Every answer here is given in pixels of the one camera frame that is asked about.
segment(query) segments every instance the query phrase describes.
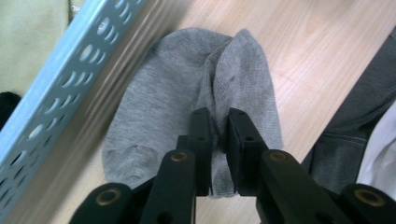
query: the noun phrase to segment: gray sock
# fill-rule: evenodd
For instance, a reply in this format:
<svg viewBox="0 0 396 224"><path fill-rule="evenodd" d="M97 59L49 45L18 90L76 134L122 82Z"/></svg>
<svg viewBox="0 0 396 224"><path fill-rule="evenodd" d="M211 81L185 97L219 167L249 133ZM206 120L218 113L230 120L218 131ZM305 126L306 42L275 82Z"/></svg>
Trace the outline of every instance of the gray sock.
<svg viewBox="0 0 396 224"><path fill-rule="evenodd" d="M282 148L274 90L260 45L202 29L176 31L151 48L122 97L105 141L108 181L135 188L157 174L163 155L188 134L190 113L209 109L217 139L213 197L234 196L222 139L230 107L246 111L269 148Z"/></svg>

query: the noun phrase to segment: wooden table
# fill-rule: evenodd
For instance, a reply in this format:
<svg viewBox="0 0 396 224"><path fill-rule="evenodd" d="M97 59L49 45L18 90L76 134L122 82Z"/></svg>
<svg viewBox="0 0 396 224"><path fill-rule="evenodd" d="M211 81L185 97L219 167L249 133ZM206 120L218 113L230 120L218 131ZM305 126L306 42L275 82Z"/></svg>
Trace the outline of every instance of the wooden table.
<svg viewBox="0 0 396 224"><path fill-rule="evenodd" d="M246 28L262 44L274 81L284 149L299 161L396 24L396 0L168 2L177 7L168 8L173 14L167 17L174 15L168 30L193 26L234 35ZM186 14L177 25L182 12ZM143 51L134 52L141 55ZM120 55L132 59L132 63L139 61L126 50L120 50ZM128 62L114 59L112 63L125 67ZM106 71L120 74L116 66L109 65ZM106 88L97 84L92 91L104 94ZM121 93L110 97L120 99ZM8 223L67 223L86 195L106 182L98 144L114 113L105 109L116 108L117 103L99 97L99 93L89 99L103 103L81 106L65 131L66 137L49 155ZM98 114L107 114L107 119L98 118ZM87 132L95 129L101 132L88 137ZM87 137L86 142L74 138L79 134ZM197 223L259 222L254 198L197 200Z"/></svg>

